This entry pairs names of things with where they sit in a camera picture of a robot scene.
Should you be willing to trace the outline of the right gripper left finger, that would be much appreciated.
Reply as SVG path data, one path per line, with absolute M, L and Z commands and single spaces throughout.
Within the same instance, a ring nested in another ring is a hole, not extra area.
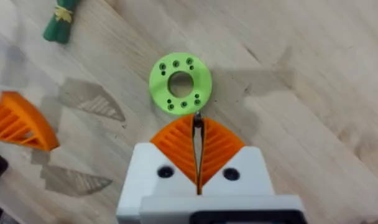
M 119 223 L 140 222 L 144 197 L 197 195 L 193 118 L 178 118 L 134 146 L 116 210 Z

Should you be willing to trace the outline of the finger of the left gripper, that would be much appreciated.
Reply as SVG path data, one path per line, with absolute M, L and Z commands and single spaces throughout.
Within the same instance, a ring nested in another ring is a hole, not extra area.
M 57 135 L 42 113 L 17 91 L 0 90 L 0 141 L 51 151 Z

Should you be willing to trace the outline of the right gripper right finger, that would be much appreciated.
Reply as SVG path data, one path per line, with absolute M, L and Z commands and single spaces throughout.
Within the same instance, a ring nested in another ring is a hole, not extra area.
M 198 191 L 203 196 L 275 193 L 261 150 L 209 118 L 203 119 Z

